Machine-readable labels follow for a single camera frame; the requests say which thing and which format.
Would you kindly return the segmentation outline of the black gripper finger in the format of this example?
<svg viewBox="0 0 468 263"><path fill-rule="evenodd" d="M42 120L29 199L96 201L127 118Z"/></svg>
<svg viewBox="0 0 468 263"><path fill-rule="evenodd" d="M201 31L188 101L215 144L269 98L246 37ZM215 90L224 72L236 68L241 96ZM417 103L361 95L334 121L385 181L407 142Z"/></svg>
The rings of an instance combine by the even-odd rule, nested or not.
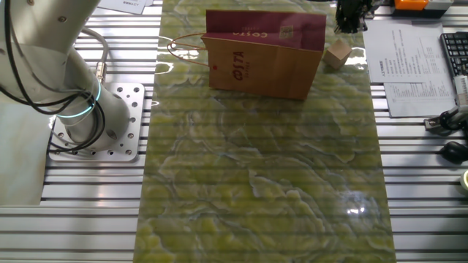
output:
<svg viewBox="0 0 468 263"><path fill-rule="evenodd" d="M350 19L350 22L352 33L358 33L368 30L368 27L365 22L365 17L353 17Z"/></svg>
<svg viewBox="0 0 468 263"><path fill-rule="evenodd" d="M348 18L337 18L336 26L334 28L336 34L351 34L352 33L352 23Z"/></svg>

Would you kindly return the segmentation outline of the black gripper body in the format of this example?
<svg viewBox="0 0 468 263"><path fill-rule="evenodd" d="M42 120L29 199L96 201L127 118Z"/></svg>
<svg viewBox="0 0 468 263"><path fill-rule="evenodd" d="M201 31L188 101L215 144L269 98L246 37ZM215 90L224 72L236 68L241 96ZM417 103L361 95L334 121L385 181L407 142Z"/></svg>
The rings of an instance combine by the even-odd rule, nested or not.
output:
<svg viewBox="0 0 468 263"><path fill-rule="evenodd" d="M336 5L337 20L363 18L373 7L372 0L338 0Z"/></svg>

